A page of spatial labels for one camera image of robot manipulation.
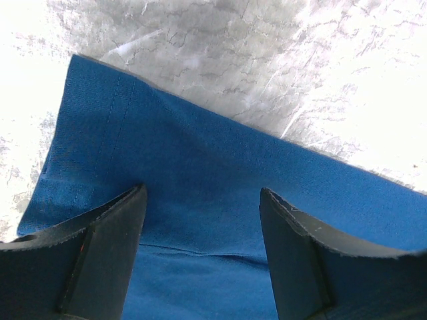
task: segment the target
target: blue fabric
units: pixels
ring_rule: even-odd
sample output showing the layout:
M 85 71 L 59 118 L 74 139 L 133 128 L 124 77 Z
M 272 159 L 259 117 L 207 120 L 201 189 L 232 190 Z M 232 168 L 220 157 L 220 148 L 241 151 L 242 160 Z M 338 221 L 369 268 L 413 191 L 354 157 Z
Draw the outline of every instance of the blue fabric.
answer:
M 19 232 L 62 222 L 137 183 L 147 185 L 149 201 L 125 320 L 276 319 L 262 187 L 363 239 L 427 248 L 427 197 L 74 56 Z

